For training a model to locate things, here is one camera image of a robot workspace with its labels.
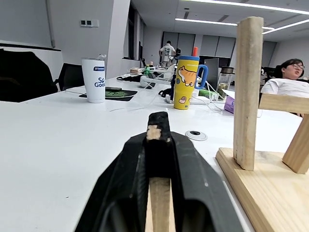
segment woman with glasses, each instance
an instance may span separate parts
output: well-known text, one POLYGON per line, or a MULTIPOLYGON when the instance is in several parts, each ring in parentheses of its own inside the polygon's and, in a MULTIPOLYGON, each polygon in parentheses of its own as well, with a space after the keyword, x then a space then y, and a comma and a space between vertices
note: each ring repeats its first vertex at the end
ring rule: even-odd
POLYGON ((261 93, 309 98, 309 83, 296 81, 304 75, 305 66, 300 59, 290 59, 276 67, 273 79, 265 83, 261 93))

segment white shirt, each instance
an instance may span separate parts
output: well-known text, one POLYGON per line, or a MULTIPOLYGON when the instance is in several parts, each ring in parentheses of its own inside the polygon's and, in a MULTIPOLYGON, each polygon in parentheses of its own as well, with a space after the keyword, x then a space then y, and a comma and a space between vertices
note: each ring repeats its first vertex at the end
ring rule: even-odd
POLYGON ((174 47, 167 43, 160 49, 160 52, 163 52, 162 61, 170 61, 169 56, 172 55, 172 52, 176 52, 174 47))
POLYGON ((309 98, 309 83, 296 80, 274 78, 270 79, 265 83, 265 85, 261 89, 261 92, 309 98))

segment blue cup handle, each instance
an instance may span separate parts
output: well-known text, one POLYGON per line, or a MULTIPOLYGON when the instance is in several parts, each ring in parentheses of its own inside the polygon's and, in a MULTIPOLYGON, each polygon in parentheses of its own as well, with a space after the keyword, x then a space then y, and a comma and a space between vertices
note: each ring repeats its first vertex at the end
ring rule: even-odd
POLYGON ((208 67, 204 64, 200 64, 198 66, 198 69, 197 69, 197 75, 198 75, 200 69, 204 69, 204 73, 203 73, 203 76, 202 76, 202 81, 200 83, 200 86, 197 86, 197 80, 195 81, 194 88, 196 88, 196 89, 202 89, 203 87, 205 87, 205 84, 206 84, 206 81, 207 81, 208 67))

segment wooden base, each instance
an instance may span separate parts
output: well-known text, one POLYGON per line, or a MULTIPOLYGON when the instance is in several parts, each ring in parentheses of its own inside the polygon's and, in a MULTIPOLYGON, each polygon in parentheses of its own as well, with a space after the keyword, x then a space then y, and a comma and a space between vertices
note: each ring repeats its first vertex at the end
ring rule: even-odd
POLYGON ((255 152, 254 171, 235 162, 233 149, 216 159, 257 232, 309 232, 309 175, 296 174, 284 153, 255 152))

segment purple box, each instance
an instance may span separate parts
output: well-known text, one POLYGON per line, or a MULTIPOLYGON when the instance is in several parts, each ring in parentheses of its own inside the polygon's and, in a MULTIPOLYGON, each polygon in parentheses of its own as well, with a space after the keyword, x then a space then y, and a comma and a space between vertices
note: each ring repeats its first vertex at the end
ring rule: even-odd
POLYGON ((224 109, 232 114, 234 113, 234 101, 234 98, 227 96, 224 105, 224 109))

